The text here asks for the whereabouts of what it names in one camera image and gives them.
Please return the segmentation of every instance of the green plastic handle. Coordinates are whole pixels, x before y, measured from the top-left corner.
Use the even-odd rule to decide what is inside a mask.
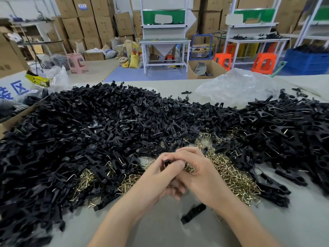
[[[278,70],[276,70],[273,74],[271,74],[269,77],[273,78],[274,76],[276,76],[281,70],[282,68],[287,64],[287,62],[280,62],[278,65]]]

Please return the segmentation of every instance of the hand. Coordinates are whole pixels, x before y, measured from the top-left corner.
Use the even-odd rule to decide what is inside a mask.
[[[195,167],[193,173],[181,171],[178,178],[190,189],[202,203],[223,213],[236,196],[226,185],[214,164],[196,147],[183,147],[168,156],[182,159]]]
[[[184,184],[175,178],[185,167],[185,162],[177,160],[163,169],[164,160],[173,160],[169,155],[170,153],[162,153],[122,197],[125,202],[132,204],[136,211],[134,222],[162,197],[170,195],[180,200],[185,193]]]

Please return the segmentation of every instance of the pink plastic stool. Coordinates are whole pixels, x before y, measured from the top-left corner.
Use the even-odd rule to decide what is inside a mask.
[[[83,56],[79,53],[67,54],[68,65],[72,73],[82,74],[82,71],[88,71],[86,65],[81,65],[80,62],[85,62]]]

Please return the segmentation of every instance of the blue bin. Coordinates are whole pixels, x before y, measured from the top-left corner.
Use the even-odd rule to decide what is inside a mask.
[[[297,50],[287,50],[287,62],[283,70],[295,75],[324,74],[329,70],[329,53],[307,54]]]

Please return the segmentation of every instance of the green panel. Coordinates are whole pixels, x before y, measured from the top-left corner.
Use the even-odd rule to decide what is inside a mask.
[[[329,6],[321,6],[314,17],[315,21],[328,21],[329,20]]]
[[[261,22],[271,22],[274,16],[274,8],[257,8],[257,9],[238,9],[235,14],[243,14],[243,21],[247,19],[257,19],[261,16]]]
[[[143,10],[143,20],[145,25],[157,25],[154,21],[155,15],[171,15],[172,24],[185,24],[185,10]]]

